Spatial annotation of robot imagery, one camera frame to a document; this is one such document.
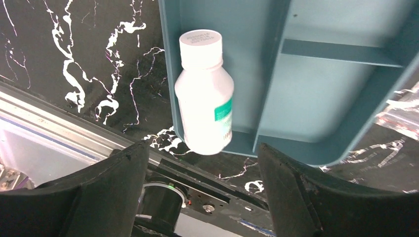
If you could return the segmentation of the dark teal divider tray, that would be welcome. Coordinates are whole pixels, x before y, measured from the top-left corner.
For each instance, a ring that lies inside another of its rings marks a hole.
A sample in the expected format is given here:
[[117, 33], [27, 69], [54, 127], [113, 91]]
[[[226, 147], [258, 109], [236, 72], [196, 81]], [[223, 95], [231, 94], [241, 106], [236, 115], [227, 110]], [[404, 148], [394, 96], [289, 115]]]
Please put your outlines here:
[[179, 37], [222, 35], [223, 68], [234, 81], [225, 153], [257, 157], [265, 143], [307, 165], [338, 163], [419, 65], [416, 0], [161, 0], [159, 8], [183, 142]]

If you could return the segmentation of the aluminium rail frame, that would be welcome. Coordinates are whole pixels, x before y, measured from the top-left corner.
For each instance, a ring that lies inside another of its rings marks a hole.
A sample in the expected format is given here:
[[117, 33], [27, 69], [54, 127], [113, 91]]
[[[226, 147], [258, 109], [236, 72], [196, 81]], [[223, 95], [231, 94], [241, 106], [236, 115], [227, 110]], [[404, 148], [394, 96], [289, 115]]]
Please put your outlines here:
[[0, 85], [0, 161], [35, 185], [86, 168], [131, 144], [9, 84]]

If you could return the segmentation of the white medicine bottle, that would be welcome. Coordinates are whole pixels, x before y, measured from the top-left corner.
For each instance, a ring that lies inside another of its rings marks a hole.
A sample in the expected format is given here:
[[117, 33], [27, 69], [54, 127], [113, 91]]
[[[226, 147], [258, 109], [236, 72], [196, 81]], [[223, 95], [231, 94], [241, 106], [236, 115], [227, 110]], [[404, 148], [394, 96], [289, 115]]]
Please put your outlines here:
[[220, 153], [232, 140], [234, 81], [223, 68], [222, 35], [208, 29], [179, 37], [182, 72], [175, 82], [184, 141], [193, 152]]

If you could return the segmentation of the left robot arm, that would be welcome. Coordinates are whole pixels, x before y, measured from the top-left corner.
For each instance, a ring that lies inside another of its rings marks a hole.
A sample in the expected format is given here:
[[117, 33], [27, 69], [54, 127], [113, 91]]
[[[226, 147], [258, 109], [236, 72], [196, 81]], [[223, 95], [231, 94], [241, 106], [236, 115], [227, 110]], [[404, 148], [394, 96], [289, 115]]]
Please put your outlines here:
[[[146, 183], [139, 142], [34, 189], [0, 194], [3, 237], [175, 236], [186, 190]], [[416, 237], [419, 195], [356, 185], [259, 147], [258, 162], [278, 237]]]

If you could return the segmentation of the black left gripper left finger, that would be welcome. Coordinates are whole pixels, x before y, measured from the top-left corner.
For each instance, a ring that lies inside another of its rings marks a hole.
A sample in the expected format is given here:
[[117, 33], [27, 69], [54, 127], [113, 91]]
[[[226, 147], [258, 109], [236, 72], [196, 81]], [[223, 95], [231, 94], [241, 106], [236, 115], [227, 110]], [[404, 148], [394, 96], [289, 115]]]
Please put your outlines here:
[[3, 237], [128, 237], [149, 160], [140, 141], [34, 189], [0, 195]]

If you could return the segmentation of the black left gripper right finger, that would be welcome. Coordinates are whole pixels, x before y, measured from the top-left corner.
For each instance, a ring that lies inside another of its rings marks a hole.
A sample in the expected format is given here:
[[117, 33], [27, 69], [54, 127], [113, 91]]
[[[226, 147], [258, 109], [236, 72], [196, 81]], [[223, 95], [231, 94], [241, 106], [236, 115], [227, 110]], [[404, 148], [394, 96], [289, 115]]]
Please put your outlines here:
[[354, 184], [263, 143], [258, 163], [278, 237], [416, 237], [418, 193]]

